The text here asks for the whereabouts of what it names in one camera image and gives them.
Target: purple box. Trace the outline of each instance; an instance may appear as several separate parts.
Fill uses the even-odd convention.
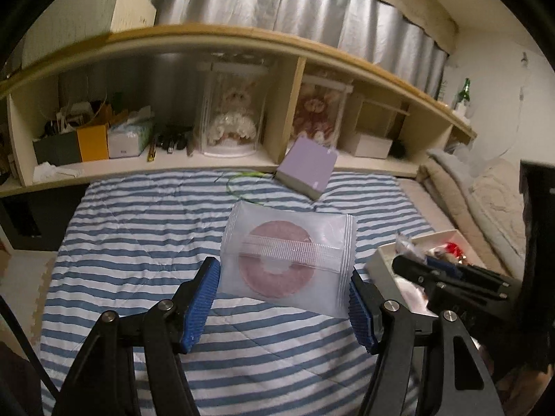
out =
[[[294,191],[318,200],[334,171],[337,151],[299,137],[277,168],[276,178]]]

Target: clear plastic package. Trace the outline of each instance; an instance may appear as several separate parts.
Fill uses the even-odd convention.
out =
[[[323,145],[335,147],[341,119],[352,85],[329,78],[303,75],[295,107],[291,140],[304,136]]]
[[[395,251],[398,255],[406,256],[417,263],[426,264],[426,254],[424,251],[414,245],[411,239],[403,233],[395,234]]]
[[[347,318],[355,244],[353,216],[238,202],[221,243],[218,291]]]
[[[268,69],[236,62],[202,62],[199,147],[209,156],[245,156],[258,147]]]

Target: pink round pad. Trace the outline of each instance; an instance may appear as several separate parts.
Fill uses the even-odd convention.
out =
[[[264,236],[286,241],[312,242],[309,233],[285,220],[273,220],[257,226],[251,231],[252,236]],[[239,271],[245,283],[259,294],[266,297],[286,297],[301,290],[312,278],[314,269],[300,264],[291,264],[289,268],[274,274],[263,267],[260,257],[239,255]]]

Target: bed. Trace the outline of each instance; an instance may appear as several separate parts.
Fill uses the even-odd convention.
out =
[[[45,303],[41,360],[57,386],[98,316],[142,312],[218,257],[237,197],[236,171],[172,171],[94,182],[59,249]],[[334,172],[313,202],[281,184],[240,177],[233,190],[278,209],[356,216],[356,268],[397,231],[431,226],[391,176]],[[204,334],[182,366],[201,414],[353,414],[375,357],[357,343],[349,321],[248,298],[218,294]],[[142,414],[155,414],[141,349],[134,351]],[[43,387],[45,414],[54,400]],[[415,405],[412,381],[406,411]]]

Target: metal screw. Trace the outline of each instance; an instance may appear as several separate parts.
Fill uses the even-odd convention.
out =
[[[451,310],[444,311],[443,318],[445,318],[445,320],[449,322],[454,322],[458,319],[457,313]]]
[[[158,308],[162,311],[168,311],[173,308],[173,301],[170,299],[164,299],[158,302]]]
[[[384,303],[384,308],[388,311],[397,311],[399,309],[399,304],[394,300],[388,300]]]
[[[101,318],[102,322],[111,322],[116,318],[116,313],[114,313],[113,311],[104,311]]]

